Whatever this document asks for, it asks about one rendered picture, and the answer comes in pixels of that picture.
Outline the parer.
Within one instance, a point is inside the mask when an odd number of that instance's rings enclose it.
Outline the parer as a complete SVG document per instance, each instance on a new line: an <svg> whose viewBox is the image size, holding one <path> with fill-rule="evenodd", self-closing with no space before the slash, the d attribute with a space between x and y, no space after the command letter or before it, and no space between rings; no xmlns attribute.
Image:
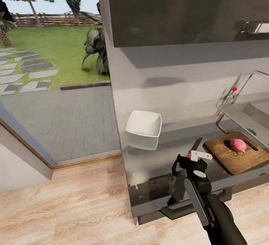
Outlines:
<svg viewBox="0 0 269 245"><path fill-rule="evenodd" d="M198 140L196 141L196 143L194 144L194 146L192 147L191 150L196 151L197 148L198 148L198 146L199 146L199 144L201 143L201 141L202 141L202 138L198 139ZM187 158L190 158L190 156L191 156L191 154L190 154L191 150L189 150L189 154L187 155Z"/></svg>

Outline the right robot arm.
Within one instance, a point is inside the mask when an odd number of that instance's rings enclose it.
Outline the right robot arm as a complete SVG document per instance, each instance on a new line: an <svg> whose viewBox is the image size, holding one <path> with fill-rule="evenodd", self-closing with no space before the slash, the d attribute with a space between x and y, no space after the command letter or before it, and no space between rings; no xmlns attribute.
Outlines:
<svg viewBox="0 0 269 245"><path fill-rule="evenodd" d="M213 156L194 150L190 154L190 158L187 158L179 153L177 162L179 167L187 171L184 185L211 245L248 245L235 224L229 207L218 195L211 193L212 186L205 174L207 162L201 159L211 160Z"/></svg>

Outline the vidalia onion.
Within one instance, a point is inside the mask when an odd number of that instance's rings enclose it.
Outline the vidalia onion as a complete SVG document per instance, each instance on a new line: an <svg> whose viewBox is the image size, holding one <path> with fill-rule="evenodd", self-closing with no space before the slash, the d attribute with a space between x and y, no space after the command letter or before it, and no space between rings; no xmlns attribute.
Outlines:
<svg viewBox="0 0 269 245"><path fill-rule="evenodd" d="M231 139L230 146L235 151L241 151L245 154L246 143L240 139Z"/></svg>

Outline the cutting board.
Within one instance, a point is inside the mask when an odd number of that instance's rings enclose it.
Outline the cutting board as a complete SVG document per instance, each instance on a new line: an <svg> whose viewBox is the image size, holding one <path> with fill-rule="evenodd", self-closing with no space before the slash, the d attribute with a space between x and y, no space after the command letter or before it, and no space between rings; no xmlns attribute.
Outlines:
<svg viewBox="0 0 269 245"><path fill-rule="evenodd" d="M231 148L231 139L240 139L246 143L245 154ZM204 147L232 176L269 160L269 153L239 131L206 141Z"/></svg>

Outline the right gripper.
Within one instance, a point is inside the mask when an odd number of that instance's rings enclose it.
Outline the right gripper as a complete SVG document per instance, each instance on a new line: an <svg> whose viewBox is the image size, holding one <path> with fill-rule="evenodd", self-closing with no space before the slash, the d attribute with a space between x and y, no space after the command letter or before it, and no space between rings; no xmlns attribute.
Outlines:
<svg viewBox="0 0 269 245"><path fill-rule="evenodd" d="M177 162L179 163L179 167L185 168L186 170L190 165L198 166L203 172L207 169L207 162L204 160L198 159L197 162L191 161L187 157L180 156L180 153L177 156Z"/></svg>

